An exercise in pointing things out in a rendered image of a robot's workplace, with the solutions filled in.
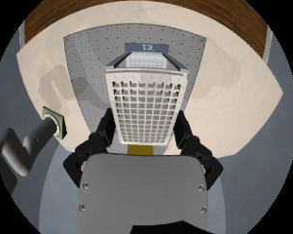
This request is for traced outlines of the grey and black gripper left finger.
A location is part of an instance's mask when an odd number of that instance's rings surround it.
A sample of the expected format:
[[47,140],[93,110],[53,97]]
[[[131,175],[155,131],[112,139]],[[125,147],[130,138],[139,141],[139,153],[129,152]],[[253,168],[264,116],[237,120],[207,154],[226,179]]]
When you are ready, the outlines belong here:
[[[102,122],[101,122],[102,121]],[[99,127],[100,126],[100,127]],[[116,130],[116,123],[112,108],[107,108],[104,117],[101,118],[100,123],[95,133],[89,135],[89,139],[81,143],[75,148],[64,161],[63,167],[79,188],[82,171],[81,166],[88,158],[101,152],[108,152],[107,147],[110,147],[113,141]]]

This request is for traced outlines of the olive-yellow open-top bin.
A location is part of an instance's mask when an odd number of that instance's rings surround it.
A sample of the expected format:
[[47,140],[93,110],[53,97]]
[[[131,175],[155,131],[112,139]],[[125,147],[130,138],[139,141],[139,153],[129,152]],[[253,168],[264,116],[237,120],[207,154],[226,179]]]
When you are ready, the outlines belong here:
[[134,155],[153,155],[153,145],[129,144],[128,154]]

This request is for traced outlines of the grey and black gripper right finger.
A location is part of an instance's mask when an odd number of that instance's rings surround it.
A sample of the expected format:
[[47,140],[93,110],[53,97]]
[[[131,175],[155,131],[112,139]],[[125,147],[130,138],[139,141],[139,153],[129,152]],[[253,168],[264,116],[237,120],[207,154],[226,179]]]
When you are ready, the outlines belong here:
[[212,156],[212,152],[201,144],[200,139],[193,136],[189,122],[187,122],[183,110],[179,110],[173,126],[176,146],[182,150],[180,155],[190,155],[199,159],[205,168],[204,176],[208,191],[223,172],[223,166]]

